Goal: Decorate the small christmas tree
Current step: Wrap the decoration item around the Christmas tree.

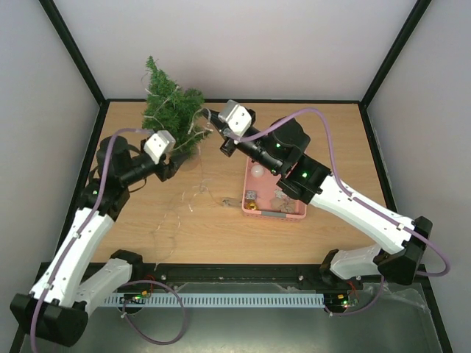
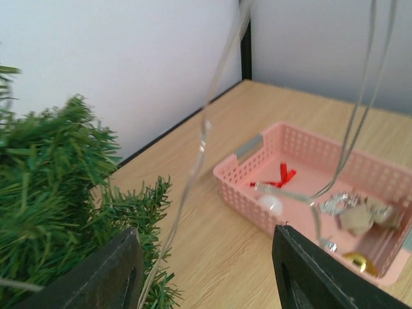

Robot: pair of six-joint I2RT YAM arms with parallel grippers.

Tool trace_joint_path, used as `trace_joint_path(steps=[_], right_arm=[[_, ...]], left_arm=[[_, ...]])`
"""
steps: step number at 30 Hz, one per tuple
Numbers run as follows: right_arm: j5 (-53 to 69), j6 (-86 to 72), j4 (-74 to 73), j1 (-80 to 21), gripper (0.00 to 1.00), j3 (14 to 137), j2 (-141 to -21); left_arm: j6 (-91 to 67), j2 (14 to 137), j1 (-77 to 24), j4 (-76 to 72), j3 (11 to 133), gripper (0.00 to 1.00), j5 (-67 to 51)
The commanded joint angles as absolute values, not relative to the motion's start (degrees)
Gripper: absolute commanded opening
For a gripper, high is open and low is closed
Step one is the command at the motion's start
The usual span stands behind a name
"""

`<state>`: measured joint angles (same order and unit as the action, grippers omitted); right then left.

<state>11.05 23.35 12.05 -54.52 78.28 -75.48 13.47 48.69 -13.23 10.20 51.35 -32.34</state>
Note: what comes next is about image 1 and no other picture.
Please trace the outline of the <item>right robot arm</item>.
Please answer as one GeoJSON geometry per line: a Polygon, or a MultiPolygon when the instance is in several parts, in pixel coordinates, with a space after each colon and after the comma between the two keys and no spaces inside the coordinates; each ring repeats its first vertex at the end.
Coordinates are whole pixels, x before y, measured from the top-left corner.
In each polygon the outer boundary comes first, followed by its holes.
{"type": "Polygon", "coordinates": [[[260,132],[255,112],[229,100],[221,112],[206,110],[204,117],[224,139],[221,151],[239,150],[277,176],[287,197],[327,211],[374,241],[354,250],[334,249],[320,266],[322,282],[337,288],[353,277],[381,275],[399,285],[410,285],[428,247],[433,224],[421,216],[411,219],[388,210],[341,180],[335,165],[325,166],[305,150],[311,139],[296,117],[307,109],[275,121],[260,132]]]}

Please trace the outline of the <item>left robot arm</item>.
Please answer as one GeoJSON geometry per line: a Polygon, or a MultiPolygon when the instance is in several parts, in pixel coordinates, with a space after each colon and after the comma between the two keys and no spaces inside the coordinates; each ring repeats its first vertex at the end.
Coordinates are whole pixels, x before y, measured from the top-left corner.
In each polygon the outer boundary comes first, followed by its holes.
{"type": "Polygon", "coordinates": [[[41,278],[28,294],[17,294],[10,309],[29,335],[33,352],[42,338],[73,346],[82,336],[92,313],[113,291],[142,275],[143,258],[118,250],[88,279],[83,276],[102,238],[111,230],[130,198],[130,186],[151,175],[162,182],[178,167],[169,159],[176,140],[170,132],[144,130],[137,155],[122,137],[123,129],[105,138],[96,153],[97,177],[80,194],[74,220],[41,278]]]}

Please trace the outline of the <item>white ball ornament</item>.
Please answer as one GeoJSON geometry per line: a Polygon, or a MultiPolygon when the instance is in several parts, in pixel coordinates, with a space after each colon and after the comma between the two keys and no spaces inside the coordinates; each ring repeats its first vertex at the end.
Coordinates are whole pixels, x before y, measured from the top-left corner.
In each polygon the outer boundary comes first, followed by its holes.
{"type": "Polygon", "coordinates": [[[250,173],[254,178],[261,178],[264,175],[265,168],[262,165],[253,165],[250,169],[250,173]]]}

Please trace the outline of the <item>clear plastic battery box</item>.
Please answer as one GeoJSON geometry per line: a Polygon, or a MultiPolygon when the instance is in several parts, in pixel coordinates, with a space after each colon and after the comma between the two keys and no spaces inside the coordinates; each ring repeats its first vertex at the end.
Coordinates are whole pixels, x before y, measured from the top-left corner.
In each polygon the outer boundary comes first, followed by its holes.
{"type": "Polygon", "coordinates": [[[242,200],[236,198],[224,198],[222,200],[222,205],[224,207],[237,207],[240,208],[242,206],[242,200]]]}

